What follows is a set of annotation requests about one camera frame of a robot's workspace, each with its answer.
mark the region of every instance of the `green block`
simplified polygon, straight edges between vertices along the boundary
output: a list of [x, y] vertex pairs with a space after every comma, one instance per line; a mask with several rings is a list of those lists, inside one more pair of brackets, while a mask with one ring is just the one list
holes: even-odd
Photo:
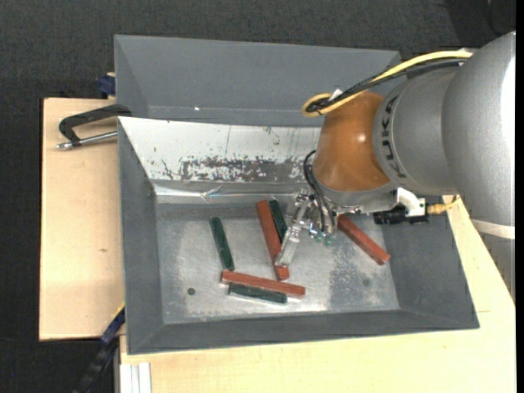
[[269, 209], [271, 210], [273, 222], [275, 223], [275, 227], [277, 228], [278, 238], [282, 243], [282, 240], [284, 240], [284, 236], [286, 235], [287, 224], [286, 220], [284, 219], [284, 215], [282, 214], [282, 210], [280, 210], [280, 205], [278, 204], [278, 201], [271, 200], [269, 202]]
[[211, 232], [213, 232], [213, 238], [215, 239], [216, 249], [219, 251], [222, 268], [234, 271], [235, 264], [233, 263], [233, 257], [231, 256], [231, 250], [229, 249], [228, 239], [226, 238], [222, 221], [219, 217], [211, 217], [210, 226]]
[[248, 287], [247, 285], [237, 284], [235, 282], [229, 284], [229, 295], [232, 294], [279, 304], [287, 303], [287, 296], [282, 292], [265, 290], [258, 287]]

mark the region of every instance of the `red stick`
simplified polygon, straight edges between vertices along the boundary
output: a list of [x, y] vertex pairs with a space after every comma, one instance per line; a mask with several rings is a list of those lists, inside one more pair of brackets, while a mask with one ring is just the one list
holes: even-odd
[[275, 258], [282, 249], [282, 244], [278, 238], [277, 229], [271, 215], [271, 209], [267, 201], [259, 201], [256, 203], [256, 212], [259, 215], [260, 225], [262, 226], [262, 232], [264, 233], [265, 244], [268, 245], [269, 257], [273, 264], [275, 276], [278, 281], [283, 281], [289, 278], [289, 269], [287, 266], [277, 266], [274, 264]]
[[264, 288], [265, 290], [287, 294], [290, 297], [300, 298], [305, 295], [305, 288], [300, 285], [274, 281], [267, 278], [253, 277], [252, 275], [233, 272], [227, 269], [222, 271], [222, 282], [236, 282], [248, 287]]
[[384, 265], [391, 258], [386, 251], [360, 230], [346, 215], [338, 216], [338, 228], [379, 265]]

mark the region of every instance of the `wooden table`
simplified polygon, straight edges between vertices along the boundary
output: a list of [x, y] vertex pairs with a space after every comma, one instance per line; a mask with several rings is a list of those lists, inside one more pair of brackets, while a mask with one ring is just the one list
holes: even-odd
[[[116, 144], [55, 149], [61, 118], [111, 103], [44, 102], [41, 340], [98, 337], [124, 299]], [[151, 363], [154, 393], [515, 391], [514, 303], [462, 203], [449, 222], [479, 329], [151, 355], [123, 335], [120, 362]]]

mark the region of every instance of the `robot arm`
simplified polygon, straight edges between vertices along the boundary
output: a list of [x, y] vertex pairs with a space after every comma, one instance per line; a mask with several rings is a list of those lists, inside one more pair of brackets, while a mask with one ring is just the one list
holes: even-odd
[[[416, 221], [427, 213], [423, 196], [460, 194], [479, 231], [514, 238], [515, 64], [513, 32], [472, 56], [417, 57], [306, 102], [304, 115], [326, 116], [305, 162], [310, 233], [327, 240], [340, 213]], [[371, 91], [406, 71], [386, 97]]]

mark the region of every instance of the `yellow cable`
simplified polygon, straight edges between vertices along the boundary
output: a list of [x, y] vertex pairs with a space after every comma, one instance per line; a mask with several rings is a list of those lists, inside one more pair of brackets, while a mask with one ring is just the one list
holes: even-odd
[[460, 200], [460, 196], [457, 196], [453, 201], [447, 204], [433, 204], [427, 206], [427, 213], [431, 215], [442, 214], [444, 211], [450, 210]]
[[[395, 73], [399, 73], [402, 70], [408, 69], [409, 67], [415, 66], [417, 64], [420, 64], [425, 61], [431, 61], [431, 60], [438, 60], [440, 58], [469, 58], [472, 55], [472, 52], [467, 51], [440, 51], [440, 52], [432, 52], [430, 54], [425, 54], [423, 56], [416, 56], [415, 58], [412, 58], [411, 60], [407, 60], [405, 62], [402, 62], [392, 68], [390, 68], [388, 71], [385, 71], [381, 75], [375, 77], [373, 80], [371, 80], [370, 83], [379, 80], [384, 79], [385, 77], [388, 77], [390, 75], [394, 75]], [[314, 102], [325, 99], [327, 97], [331, 97], [330, 93], [322, 93], [320, 95], [313, 96], [310, 98], [303, 106], [302, 106], [302, 115], [306, 116], [308, 118], [314, 118], [315, 116], [320, 115], [326, 115], [329, 112], [334, 111], [336, 108], [346, 104], [351, 99], [354, 99], [358, 95], [360, 95], [364, 90], [355, 93], [353, 95], [350, 95], [346, 97], [345, 99], [342, 99], [341, 101], [337, 103], [333, 103], [330, 106], [327, 106], [323, 109], [319, 109], [314, 112], [308, 112], [307, 108]]]

